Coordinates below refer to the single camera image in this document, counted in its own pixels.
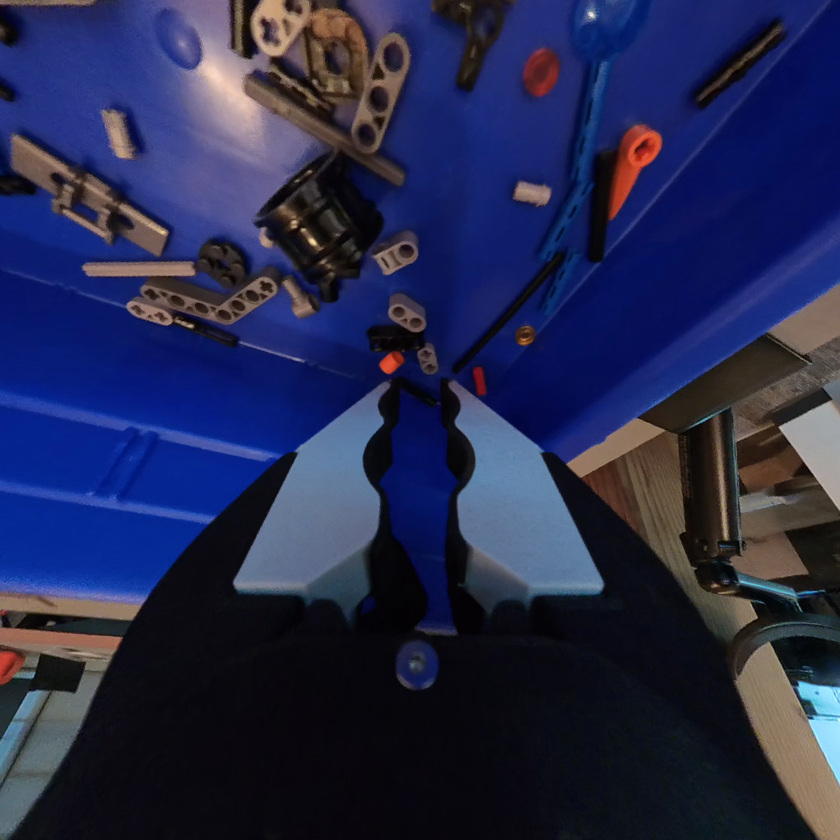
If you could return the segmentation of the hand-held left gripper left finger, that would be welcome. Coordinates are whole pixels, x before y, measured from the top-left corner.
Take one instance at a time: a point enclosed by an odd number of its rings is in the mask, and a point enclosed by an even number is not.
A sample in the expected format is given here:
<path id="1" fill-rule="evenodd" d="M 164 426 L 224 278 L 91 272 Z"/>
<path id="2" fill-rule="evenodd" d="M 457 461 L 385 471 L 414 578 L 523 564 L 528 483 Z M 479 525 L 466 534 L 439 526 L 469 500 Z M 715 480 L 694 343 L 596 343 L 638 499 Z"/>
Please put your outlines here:
<path id="1" fill-rule="evenodd" d="M 296 450 L 234 579 L 238 594 L 331 601 L 353 620 L 371 590 L 368 553 L 381 510 L 363 456 L 384 425 L 379 403 L 388 389 L 376 386 Z"/>

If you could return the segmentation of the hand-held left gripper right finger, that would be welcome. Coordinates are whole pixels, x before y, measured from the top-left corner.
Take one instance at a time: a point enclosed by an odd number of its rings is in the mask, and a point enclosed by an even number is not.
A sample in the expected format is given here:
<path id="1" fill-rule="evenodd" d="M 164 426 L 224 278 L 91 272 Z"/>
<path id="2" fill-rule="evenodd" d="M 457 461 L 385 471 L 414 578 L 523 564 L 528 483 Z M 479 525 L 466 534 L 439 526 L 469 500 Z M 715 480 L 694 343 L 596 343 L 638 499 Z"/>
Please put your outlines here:
<path id="1" fill-rule="evenodd" d="M 453 380 L 440 386 L 448 501 L 445 568 L 456 627 L 483 627 L 505 602 L 572 603 L 604 581 L 530 438 Z"/>

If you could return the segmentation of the blue plastic parts bin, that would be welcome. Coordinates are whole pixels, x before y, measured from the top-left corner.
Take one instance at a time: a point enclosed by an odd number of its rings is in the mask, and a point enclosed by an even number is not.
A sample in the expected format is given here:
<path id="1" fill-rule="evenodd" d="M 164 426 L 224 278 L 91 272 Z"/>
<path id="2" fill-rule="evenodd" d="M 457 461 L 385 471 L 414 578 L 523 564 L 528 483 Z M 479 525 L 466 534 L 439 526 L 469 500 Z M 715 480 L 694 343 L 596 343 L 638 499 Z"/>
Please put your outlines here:
<path id="1" fill-rule="evenodd" d="M 369 51 L 396 32 L 411 51 L 380 153 L 402 187 L 351 163 L 418 260 L 384 276 L 370 254 L 340 298 L 299 320 L 282 289 L 223 329 L 235 349 L 137 319 L 142 277 L 96 278 L 90 261 L 154 256 L 107 245 L 54 214 L 50 195 L 2 197 L 2 591 L 39 600 L 139 602 L 201 527 L 268 463 L 385 380 L 366 331 L 391 294 L 426 309 L 439 376 L 410 353 L 405 378 L 441 376 L 541 268 L 569 189 L 588 66 L 572 44 L 575 2 L 515 2 L 473 91 L 456 78 L 462 27 L 431 2 L 324 2 L 357 19 Z M 11 138 L 115 187 L 170 236 L 160 260 L 210 239 L 310 284 L 254 218 L 330 152 L 245 95 L 272 58 L 229 48 L 228 2 L 96 2 L 16 8 L 2 45 L 2 172 Z M 784 42 L 699 110 L 691 94 L 772 20 Z M 542 98 L 522 85 L 540 47 L 560 57 Z M 137 157 L 117 159 L 100 111 L 129 118 Z M 597 149 L 637 123 L 664 148 L 582 259 L 551 318 L 535 295 L 458 376 L 486 374 L 490 406 L 563 459 L 600 445 L 773 321 L 834 284 L 838 268 L 838 2 L 653 2 L 620 54 Z M 552 188 L 517 203 L 517 181 Z M 515 332 L 537 336 L 520 347 Z"/>

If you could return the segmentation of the grey track link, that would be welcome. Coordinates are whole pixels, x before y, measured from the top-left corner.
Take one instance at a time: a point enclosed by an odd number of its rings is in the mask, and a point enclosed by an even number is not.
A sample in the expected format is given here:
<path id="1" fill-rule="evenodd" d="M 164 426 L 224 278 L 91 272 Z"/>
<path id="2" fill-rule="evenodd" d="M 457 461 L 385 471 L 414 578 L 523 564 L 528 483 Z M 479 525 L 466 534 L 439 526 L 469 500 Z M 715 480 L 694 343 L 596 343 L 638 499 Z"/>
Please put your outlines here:
<path id="1" fill-rule="evenodd" d="M 96 235 L 107 245 L 123 238 L 161 257 L 170 231 L 132 205 L 115 187 L 70 165 L 20 134 L 11 138 L 13 172 L 50 195 L 54 214 Z"/>

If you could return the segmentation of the black thin axle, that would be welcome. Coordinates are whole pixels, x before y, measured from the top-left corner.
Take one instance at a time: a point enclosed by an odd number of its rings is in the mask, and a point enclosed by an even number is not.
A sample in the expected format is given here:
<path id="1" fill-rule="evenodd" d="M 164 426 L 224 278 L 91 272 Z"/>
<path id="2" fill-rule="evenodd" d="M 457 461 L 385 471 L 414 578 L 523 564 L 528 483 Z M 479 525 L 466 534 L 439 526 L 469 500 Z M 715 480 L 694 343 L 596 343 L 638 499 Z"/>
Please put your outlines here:
<path id="1" fill-rule="evenodd" d="M 512 301 L 506 310 L 487 328 L 486 331 L 475 341 L 462 356 L 454 362 L 451 367 L 453 375 L 460 373 L 467 366 L 467 363 L 473 361 L 477 355 L 485 349 L 497 335 L 505 328 L 514 316 L 534 297 L 537 291 L 548 281 L 548 279 L 559 268 L 561 268 L 566 260 L 567 251 L 562 251 L 551 258 L 550 261 L 543 264 L 538 273 L 530 280 L 527 286 L 519 293 L 519 295 Z"/>

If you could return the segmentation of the dark grey bent beam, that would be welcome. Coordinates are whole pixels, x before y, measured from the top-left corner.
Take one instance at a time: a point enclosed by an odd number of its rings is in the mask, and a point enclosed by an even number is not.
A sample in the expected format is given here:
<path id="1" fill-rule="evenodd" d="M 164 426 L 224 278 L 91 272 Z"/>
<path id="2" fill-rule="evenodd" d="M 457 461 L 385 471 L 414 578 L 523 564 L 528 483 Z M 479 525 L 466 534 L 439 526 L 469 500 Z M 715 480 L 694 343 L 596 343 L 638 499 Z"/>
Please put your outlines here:
<path id="1" fill-rule="evenodd" d="M 278 281 L 273 275 L 257 276 L 222 291 L 174 277 L 153 277 L 142 285 L 139 296 L 127 304 L 127 309 L 136 318 L 164 326 L 172 325 L 175 315 L 180 314 L 228 327 L 277 292 Z"/>

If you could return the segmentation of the white shelf unit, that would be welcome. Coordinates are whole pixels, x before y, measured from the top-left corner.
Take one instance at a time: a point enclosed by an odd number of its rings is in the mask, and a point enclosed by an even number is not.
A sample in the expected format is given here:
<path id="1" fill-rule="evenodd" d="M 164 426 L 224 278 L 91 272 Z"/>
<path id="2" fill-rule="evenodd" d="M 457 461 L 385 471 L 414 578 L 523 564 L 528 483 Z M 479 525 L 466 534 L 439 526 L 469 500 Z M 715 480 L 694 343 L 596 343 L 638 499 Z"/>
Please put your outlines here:
<path id="1" fill-rule="evenodd" d="M 784 406 L 773 422 L 839 507 L 839 381 Z"/>

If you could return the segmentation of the light grey axle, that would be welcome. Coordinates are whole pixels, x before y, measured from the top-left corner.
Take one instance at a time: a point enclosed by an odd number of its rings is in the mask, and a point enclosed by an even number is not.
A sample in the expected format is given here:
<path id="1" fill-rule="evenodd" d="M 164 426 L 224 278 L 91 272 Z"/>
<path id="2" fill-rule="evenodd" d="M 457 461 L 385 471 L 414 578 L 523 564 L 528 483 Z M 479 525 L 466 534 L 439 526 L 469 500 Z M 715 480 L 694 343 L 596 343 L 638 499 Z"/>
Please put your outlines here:
<path id="1" fill-rule="evenodd" d="M 177 278 L 197 273 L 196 264 L 190 260 L 92 261 L 82 264 L 81 270 L 87 277 L 96 278 Z"/>

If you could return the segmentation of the black short axle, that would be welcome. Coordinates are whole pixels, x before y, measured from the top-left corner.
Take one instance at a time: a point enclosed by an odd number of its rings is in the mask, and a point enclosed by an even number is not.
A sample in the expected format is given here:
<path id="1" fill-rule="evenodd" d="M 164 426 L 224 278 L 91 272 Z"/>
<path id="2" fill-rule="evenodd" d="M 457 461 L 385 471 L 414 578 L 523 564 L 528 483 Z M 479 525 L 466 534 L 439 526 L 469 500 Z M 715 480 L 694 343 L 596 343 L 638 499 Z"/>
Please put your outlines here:
<path id="1" fill-rule="evenodd" d="M 616 150 L 604 150 L 599 152 L 593 161 L 591 218 L 587 250 L 588 260 L 592 264 L 600 263 L 605 255 L 616 156 Z"/>

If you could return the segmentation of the orange connector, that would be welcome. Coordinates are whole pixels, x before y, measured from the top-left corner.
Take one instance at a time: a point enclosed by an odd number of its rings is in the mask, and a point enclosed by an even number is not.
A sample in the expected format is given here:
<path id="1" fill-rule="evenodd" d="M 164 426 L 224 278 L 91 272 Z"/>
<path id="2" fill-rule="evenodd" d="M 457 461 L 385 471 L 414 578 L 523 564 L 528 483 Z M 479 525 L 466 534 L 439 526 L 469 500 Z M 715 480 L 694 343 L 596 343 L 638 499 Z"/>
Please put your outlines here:
<path id="1" fill-rule="evenodd" d="M 662 146 L 661 134 L 645 124 L 636 124 L 625 132 L 613 167 L 607 204 L 608 221 L 613 221 L 621 211 L 640 172 L 657 158 Z"/>

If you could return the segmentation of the dark grey long axle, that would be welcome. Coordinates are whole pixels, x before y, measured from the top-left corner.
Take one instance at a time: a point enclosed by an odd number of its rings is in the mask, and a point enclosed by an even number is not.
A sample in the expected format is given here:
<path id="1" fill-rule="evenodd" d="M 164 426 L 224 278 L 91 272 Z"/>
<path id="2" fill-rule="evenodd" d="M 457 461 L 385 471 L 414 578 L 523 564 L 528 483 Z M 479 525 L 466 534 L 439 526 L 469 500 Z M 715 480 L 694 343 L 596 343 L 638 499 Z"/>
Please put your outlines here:
<path id="1" fill-rule="evenodd" d="M 360 152 L 350 136 L 330 121 L 322 119 L 294 99 L 288 93 L 271 84 L 259 73 L 252 72 L 244 79 L 244 93 L 258 105 L 284 119 L 312 138 L 340 152 L 358 165 L 363 166 L 382 180 L 396 187 L 402 187 L 406 180 L 404 169 L 381 156 Z"/>

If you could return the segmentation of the small light grey pin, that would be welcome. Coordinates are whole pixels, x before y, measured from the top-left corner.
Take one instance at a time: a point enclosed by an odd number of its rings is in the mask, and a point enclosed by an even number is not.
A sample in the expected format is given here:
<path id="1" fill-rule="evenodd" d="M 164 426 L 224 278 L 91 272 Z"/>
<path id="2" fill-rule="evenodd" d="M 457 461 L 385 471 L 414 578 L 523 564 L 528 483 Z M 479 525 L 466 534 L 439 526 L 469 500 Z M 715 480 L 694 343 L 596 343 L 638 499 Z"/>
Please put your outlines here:
<path id="1" fill-rule="evenodd" d="M 114 108 L 100 111 L 103 128 L 107 134 L 108 145 L 113 155 L 121 161 L 134 161 L 138 153 L 134 142 L 130 121 L 125 112 Z"/>

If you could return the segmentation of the grey three-hole liftarm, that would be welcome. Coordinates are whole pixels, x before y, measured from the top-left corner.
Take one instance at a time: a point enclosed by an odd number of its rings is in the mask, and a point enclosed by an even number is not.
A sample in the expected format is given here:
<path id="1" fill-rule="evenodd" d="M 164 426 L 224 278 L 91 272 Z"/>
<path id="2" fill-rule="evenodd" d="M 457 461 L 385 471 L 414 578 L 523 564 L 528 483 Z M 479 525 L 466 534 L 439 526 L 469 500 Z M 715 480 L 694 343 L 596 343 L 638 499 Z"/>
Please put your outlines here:
<path id="1" fill-rule="evenodd" d="M 411 60 L 411 51 L 402 35 L 391 32 L 380 40 L 350 131 L 358 152 L 373 155 L 379 151 L 403 91 Z"/>

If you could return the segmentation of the red transparent round stud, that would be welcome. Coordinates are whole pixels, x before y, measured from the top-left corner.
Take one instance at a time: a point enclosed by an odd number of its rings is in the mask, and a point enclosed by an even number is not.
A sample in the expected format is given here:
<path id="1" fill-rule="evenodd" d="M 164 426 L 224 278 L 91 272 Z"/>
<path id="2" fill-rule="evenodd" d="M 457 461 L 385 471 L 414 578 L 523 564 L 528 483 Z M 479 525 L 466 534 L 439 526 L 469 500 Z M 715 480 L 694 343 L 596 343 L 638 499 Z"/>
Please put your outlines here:
<path id="1" fill-rule="evenodd" d="M 535 49 L 527 59 L 521 74 L 525 91 L 533 98 L 546 96 L 560 77 L 561 60 L 549 47 Z"/>

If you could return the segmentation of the black angle connector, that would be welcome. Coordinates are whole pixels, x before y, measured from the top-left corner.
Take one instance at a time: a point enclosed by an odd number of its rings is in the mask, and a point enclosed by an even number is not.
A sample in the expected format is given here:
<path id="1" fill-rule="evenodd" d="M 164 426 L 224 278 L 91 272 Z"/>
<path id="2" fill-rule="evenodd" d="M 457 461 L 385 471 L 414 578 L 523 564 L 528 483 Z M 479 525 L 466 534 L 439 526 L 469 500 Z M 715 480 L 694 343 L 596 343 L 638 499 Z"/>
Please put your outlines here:
<path id="1" fill-rule="evenodd" d="M 433 1 L 432 11 L 465 30 L 458 89 L 473 91 L 489 49 L 497 42 L 514 1 Z"/>

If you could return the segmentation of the light grey small liftarm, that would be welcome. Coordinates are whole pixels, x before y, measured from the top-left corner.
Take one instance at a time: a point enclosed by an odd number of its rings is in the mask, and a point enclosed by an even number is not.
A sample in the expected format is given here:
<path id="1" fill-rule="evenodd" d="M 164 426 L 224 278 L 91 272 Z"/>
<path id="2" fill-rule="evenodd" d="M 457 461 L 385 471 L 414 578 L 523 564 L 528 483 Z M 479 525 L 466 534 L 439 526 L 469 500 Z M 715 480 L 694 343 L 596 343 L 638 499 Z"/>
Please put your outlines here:
<path id="1" fill-rule="evenodd" d="M 308 25 L 310 1 L 259 1 L 250 17 L 250 34 L 257 49 L 270 58 L 282 57 Z"/>

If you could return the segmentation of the black long pin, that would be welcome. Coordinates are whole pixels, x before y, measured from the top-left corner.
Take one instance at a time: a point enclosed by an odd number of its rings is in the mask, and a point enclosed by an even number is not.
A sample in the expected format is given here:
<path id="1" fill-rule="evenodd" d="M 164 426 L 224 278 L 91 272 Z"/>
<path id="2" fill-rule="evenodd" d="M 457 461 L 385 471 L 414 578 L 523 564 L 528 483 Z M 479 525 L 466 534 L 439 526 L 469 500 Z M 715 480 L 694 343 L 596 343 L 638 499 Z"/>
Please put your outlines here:
<path id="1" fill-rule="evenodd" d="M 258 1 L 229 1 L 229 48 L 239 57 L 250 60 L 258 48 L 251 32 L 251 18 Z"/>

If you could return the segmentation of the blue transparent paddle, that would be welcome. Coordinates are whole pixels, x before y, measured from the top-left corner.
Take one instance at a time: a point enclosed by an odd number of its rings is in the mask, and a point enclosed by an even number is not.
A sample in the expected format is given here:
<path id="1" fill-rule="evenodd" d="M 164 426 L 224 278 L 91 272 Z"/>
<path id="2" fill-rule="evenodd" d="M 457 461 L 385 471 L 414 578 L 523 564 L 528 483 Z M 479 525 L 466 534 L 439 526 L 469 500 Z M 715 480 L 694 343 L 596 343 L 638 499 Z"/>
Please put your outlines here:
<path id="1" fill-rule="evenodd" d="M 651 1 L 580 1 L 575 5 L 572 44 L 590 70 L 584 125 L 600 117 L 613 64 L 637 38 L 652 4 Z"/>

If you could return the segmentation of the black office chair frame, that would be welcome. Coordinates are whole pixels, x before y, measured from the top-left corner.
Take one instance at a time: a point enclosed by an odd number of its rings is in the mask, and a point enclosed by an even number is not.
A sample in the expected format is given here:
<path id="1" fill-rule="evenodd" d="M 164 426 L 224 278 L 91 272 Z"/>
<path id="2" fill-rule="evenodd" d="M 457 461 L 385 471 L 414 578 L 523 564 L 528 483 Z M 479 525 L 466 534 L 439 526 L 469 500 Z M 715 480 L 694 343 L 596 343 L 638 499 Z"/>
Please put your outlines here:
<path id="1" fill-rule="evenodd" d="M 837 646 L 836 616 L 808 612 L 803 603 L 826 590 L 795 588 L 740 572 L 742 556 L 739 471 L 734 420 L 727 407 L 678 434 L 679 468 L 686 529 L 681 534 L 700 588 L 708 593 L 759 603 L 760 616 L 733 637 L 727 648 L 728 671 L 738 679 L 762 647 L 805 639 Z"/>

